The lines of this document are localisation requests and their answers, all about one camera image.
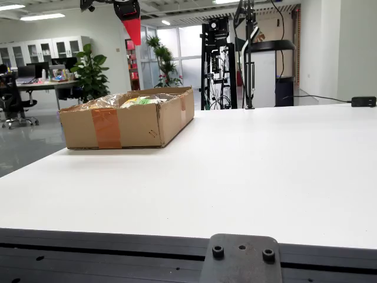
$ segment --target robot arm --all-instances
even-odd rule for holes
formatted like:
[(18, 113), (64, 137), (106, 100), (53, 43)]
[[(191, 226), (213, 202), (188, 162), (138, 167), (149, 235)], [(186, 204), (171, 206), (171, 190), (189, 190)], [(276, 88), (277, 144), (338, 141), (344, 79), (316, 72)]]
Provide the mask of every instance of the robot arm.
[(81, 12), (95, 10), (94, 1), (114, 4), (115, 14), (126, 28), (135, 45), (141, 44), (140, 38), (140, 6), (137, 0), (80, 0)]

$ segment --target metal bracket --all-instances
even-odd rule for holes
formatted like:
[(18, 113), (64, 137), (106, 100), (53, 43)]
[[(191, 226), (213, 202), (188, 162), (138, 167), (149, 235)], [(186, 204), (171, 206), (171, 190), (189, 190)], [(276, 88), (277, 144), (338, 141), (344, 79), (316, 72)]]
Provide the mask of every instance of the metal bracket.
[(211, 237), (199, 283), (282, 283), (279, 244), (270, 237)]

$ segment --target white wall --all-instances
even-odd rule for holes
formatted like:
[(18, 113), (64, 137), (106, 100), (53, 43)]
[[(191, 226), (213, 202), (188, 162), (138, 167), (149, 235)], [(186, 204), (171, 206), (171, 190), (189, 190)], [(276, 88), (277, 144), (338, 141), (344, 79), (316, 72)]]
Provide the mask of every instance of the white wall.
[(305, 0), (301, 10), (300, 88), (341, 100), (375, 96), (377, 1)]
[(321, 14), (322, 0), (302, 1), (300, 88), (314, 96), (320, 95)]
[(338, 98), (376, 96), (377, 1), (342, 0)]
[[(341, 0), (322, 1), (320, 29), (319, 94), (338, 96), (339, 31)], [(333, 100), (319, 98), (320, 104), (333, 104)]]
[(92, 39), (94, 54), (107, 57), (105, 72), (112, 93), (131, 90), (128, 66), (124, 63), (125, 42), (127, 34), (114, 12), (112, 5), (98, 7), (93, 13), (73, 10), (63, 11), (65, 17), (46, 19), (35, 22), (5, 21), (1, 22), (0, 42), (18, 42), (43, 38), (88, 36)]

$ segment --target wire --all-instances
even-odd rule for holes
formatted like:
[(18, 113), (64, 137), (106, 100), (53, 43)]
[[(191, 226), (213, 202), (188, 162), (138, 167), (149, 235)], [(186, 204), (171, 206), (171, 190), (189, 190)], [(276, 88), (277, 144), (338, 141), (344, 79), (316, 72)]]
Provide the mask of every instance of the wire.
[(282, 23), (283, 23), (283, 35), (282, 35), (282, 39), (284, 38), (284, 34), (285, 34), (285, 27), (284, 27), (284, 17), (283, 17), (283, 14), (281, 13), (281, 11), (275, 6), (275, 3), (270, 0), (271, 4), (274, 6), (274, 8), (276, 9), (276, 11), (280, 14), (280, 16), (282, 17)]
[(324, 96), (286, 96), (286, 97), (283, 97), (281, 100), (284, 100), (284, 99), (289, 98), (289, 97), (319, 97), (319, 98), (324, 98), (324, 99), (336, 100), (336, 101), (340, 101), (340, 102), (344, 102), (344, 103), (351, 103), (350, 100), (339, 100), (339, 99), (336, 99), (336, 98), (324, 97)]
[[(284, 17), (283, 17), (283, 14), (281, 13), (281, 11), (276, 7), (275, 3), (273, 2), (273, 0), (270, 0), (271, 4), (274, 6), (274, 8), (276, 9), (276, 11), (280, 14), (280, 16), (282, 17), (282, 24), (283, 24), (283, 35), (282, 35), (282, 39), (284, 39), (284, 35), (285, 35), (285, 25), (284, 25)], [(283, 54), (283, 50), (280, 50), (280, 52), (282, 53), (282, 61), (283, 61), (283, 69), (282, 69), (282, 72), (279, 76), (279, 79), (277, 80), (276, 84), (278, 84), (280, 82), (280, 79), (282, 78), (282, 75), (283, 75), (283, 72), (284, 72), (284, 54)]]
[(210, 105), (210, 109), (211, 109), (212, 105), (218, 103), (219, 100), (220, 100), (222, 97), (226, 98), (226, 99), (228, 100), (228, 103), (230, 104), (230, 100), (229, 100), (229, 98), (228, 98), (227, 96), (220, 96), (218, 99), (216, 99), (216, 101), (215, 101), (214, 103), (212, 103), (212, 104)]

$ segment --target black power adapter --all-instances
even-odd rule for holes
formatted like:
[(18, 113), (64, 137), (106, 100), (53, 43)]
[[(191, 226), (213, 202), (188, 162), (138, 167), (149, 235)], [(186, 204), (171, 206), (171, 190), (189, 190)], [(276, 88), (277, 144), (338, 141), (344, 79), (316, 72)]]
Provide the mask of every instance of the black power adapter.
[(376, 107), (377, 98), (375, 96), (352, 97), (352, 107)]

